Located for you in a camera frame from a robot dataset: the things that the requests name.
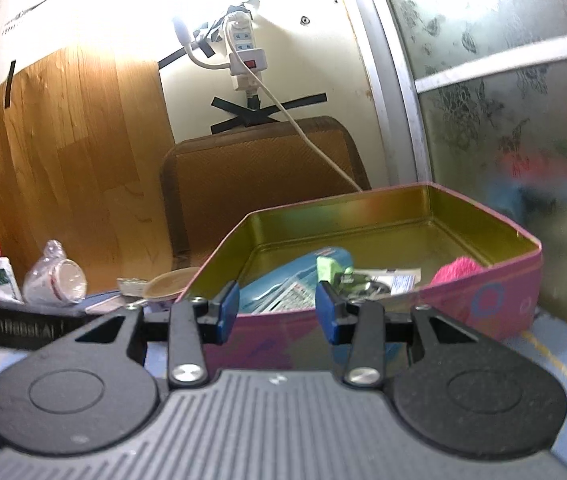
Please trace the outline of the peanut can with lid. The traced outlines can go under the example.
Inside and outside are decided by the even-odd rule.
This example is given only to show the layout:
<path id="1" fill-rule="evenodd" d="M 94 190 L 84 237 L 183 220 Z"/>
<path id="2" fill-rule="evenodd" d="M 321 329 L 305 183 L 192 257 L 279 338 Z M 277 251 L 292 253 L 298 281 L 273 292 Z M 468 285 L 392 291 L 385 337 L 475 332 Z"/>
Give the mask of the peanut can with lid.
<path id="1" fill-rule="evenodd" d="M 170 304 L 188 288 L 198 271 L 198 266 L 189 266 L 163 273 L 144 285 L 141 298 L 150 304 Z"/>

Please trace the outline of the wood pattern wall sheet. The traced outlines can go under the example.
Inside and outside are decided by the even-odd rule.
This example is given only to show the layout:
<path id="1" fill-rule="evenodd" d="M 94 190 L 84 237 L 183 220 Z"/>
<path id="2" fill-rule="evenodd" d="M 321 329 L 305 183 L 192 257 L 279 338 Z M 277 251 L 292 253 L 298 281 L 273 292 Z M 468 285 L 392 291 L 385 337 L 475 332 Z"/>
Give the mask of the wood pattern wall sheet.
<path id="1" fill-rule="evenodd" d="M 90 292 L 167 271 L 160 168 L 172 144 L 153 61 L 66 48 L 0 84 L 0 248 L 16 277 L 49 240 Z"/>

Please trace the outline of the white packet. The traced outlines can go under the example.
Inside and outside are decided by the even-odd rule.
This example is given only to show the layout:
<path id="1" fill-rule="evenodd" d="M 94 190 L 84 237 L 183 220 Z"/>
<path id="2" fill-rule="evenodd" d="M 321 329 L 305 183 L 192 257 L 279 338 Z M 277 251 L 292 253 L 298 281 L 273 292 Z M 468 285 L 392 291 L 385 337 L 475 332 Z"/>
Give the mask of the white packet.
<path id="1" fill-rule="evenodd" d="M 137 308 L 143 306 L 146 300 L 140 297 L 114 295 L 86 307 L 85 312 L 90 315 L 105 315 L 120 308 Z"/>

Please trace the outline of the pink macaron tin box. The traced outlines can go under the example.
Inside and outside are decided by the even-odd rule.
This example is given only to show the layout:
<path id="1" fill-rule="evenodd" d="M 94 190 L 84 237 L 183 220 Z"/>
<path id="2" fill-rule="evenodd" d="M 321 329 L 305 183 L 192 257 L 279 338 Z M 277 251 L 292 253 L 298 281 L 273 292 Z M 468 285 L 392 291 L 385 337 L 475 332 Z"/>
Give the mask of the pink macaron tin box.
<path id="1" fill-rule="evenodd" d="M 188 292 L 210 299 L 230 281 L 248 285 L 325 247 L 346 249 L 356 268 L 420 269 L 421 284 L 391 300 L 392 310 L 429 304 L 497 340 L 533 322 L 541 242 L 502 214 L 428 183 L 253 211 L 201 264 Z M 430 285 L 437 270 L 463 256 L 483 271 Z"/>

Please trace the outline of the pink fluffy towel ball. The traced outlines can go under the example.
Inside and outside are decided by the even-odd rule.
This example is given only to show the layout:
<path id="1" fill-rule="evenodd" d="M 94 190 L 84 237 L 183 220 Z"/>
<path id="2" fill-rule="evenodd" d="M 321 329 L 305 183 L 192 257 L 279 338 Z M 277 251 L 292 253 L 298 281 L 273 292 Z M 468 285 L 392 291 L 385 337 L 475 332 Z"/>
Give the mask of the pink fluffy towel ball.
<path id="1" fill-rule="evenodd" d="M 453 262 L 445 264 L 434 274 L 430 285 L 440 285 L 466 278 L 467 276 L 481 273 L 483 266 L 474 259 L 463 256 Z"/>

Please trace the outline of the black tape cross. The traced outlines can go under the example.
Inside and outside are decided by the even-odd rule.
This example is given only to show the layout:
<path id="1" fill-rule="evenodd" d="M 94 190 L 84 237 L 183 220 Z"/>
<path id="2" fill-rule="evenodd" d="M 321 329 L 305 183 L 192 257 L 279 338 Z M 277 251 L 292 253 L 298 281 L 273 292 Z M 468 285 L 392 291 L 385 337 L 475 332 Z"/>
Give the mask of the black tape cross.
<path id="1" fill-rule="evenodd" d="M 175 32 L 181 48 L 165 56 L 165 58 L 161 58 L 157 66 L 165 68 L 180 58 L 189 58 L 193 64 L 206 70 L 227 70 L 230 73 L 228 52 L 224 38 L 225 29 L 227 28 L 224 26 L 225 18 L 236 8 L 239 8 L 250 12 L 254 22 L 253 11 L 256 10 L 257 5 L 258 0 L 244 0 L 233 6 L 228 6 L 228 9 L 220 18 L 203 23 L 194 32 L 188 32 L 184 23 L 176 22 Z M 211 125 L 211 133 L 219 134 L 239 127 L 272 124 L 274 122 L 274 114 L 282 113 L 285 110 L 296 110 L 301 107 L 323 104 L 328 101 L 328 96 L 323 92 L 263 107 L 259 96 L 259 91 L 262 90 L 262 80 L 255 78 L 255 81 L 259 84 L 259 89 L 253 96 L 248 96 L 244 91 L 240 91 L 245 94 L 246 103 L 243 105 L 215 96 L 210 105 L 218 108 L 218 110 L 223 110 L 232 117 Z"/>

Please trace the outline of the bagged paper cups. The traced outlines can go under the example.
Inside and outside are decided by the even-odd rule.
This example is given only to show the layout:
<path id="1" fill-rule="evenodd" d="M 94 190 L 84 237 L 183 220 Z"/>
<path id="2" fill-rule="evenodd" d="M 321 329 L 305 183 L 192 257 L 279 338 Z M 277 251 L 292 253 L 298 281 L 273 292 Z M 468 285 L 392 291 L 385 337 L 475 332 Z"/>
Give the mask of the bagged paper cups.
<path id="1" fill-rule="evenodd" d="M 48 240 L 42 256 L 26 274 L 22 287 L 26 304 L 70 307 L 87 296 L 87 278 L 80 266 L 67 258 L 58 240 Z"/>

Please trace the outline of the frosted glass sliding door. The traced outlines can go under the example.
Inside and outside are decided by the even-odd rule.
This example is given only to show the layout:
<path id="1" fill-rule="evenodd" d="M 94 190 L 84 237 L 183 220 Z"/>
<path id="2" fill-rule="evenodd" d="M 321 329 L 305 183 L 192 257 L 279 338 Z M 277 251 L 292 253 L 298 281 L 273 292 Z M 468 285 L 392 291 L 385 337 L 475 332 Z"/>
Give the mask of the frosted glass sliding door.
<path id="1" fill-rule="evenodd" d="M 544 247 L 539 301 L 567 321 L 567 0 L 373 0 L 420 180 Z"/>

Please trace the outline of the green white carton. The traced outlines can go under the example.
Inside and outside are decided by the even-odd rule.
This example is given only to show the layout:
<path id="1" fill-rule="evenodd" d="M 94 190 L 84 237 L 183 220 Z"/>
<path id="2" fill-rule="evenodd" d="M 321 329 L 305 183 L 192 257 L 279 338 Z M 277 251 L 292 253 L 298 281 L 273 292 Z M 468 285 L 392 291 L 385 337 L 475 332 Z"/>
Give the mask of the green white carton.
<path id="1" fill-rule="evenodd" d="M 0 257 L 0 292 L 5 292 L 17 302 L 23 301 L 8 257 Z"/>

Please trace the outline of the green patterned tissue pack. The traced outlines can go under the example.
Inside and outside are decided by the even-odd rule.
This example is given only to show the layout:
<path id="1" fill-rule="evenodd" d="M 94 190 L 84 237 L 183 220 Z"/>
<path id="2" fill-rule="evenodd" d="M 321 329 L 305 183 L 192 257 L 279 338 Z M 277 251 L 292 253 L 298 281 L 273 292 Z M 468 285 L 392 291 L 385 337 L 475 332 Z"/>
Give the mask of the green patterned tissue pack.
<path id="1" fill-rule="evenodd" d="M 146 280 L 140 278 L 119 278 L 117 280 L 117 288 L 122 296 L 140 298 L 146 289 Z"/>

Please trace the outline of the green cleaning cloth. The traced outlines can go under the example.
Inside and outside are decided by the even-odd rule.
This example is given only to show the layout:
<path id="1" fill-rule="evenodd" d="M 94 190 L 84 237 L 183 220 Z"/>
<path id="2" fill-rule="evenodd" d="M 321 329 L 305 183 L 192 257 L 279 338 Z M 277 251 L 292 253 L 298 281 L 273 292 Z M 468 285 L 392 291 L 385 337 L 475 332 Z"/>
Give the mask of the green cleaning cloth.
<path id="1" fill-rule="evenodd" d="M 353 259 L 351 256 L 339 258 L 319 256 L 316 258 L 317 281 L 333 284 L 338 274 L 343 274 L 346 269 L 352 266 Z"/>

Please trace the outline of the green correction tape dispenser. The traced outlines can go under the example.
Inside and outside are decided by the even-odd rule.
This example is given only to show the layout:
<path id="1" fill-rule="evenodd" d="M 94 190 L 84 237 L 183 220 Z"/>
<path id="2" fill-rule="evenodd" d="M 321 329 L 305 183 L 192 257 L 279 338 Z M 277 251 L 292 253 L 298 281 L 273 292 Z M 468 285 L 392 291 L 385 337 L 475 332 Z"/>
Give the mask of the green correction tape dispenser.
<path id="1" fill-rule="evenodd" d="M 379 299 L 389 296 L 392 291 L 389 285 L 375 280 L 371 275 L 354 270 L 338 274 L 334 287 L 340 296 L 348 300 Z"/>

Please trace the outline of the blue glasses case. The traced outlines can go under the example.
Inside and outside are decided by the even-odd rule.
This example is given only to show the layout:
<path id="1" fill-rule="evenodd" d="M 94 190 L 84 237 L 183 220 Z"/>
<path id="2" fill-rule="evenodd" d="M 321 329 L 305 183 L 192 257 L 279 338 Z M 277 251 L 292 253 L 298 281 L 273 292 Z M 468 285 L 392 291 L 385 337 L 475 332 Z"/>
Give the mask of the blue glasses case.
<path id="1" fill-rule="evenodd" d="M 319 256 L 352 257 L 344 248 L 325 247 L 285 263 L 241 288 L 239 313 L 261 315 L 314 310 L 319 283 L 316 258 Z"/>

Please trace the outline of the white power strip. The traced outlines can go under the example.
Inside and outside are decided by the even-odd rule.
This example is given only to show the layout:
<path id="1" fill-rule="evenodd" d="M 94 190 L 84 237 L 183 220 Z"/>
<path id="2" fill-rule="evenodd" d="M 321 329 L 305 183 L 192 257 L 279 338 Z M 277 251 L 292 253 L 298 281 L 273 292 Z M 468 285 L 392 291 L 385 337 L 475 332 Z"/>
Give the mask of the white power strip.
<path id="1" fill-rule="evenodd" d="M 236 8 L 226 16 L 224 26 L 233 88 L 253 96 L 259 89 L 255 78 L 262 80 L 268 62 L 265 51 L 256 46 L 251 14 Z"/>

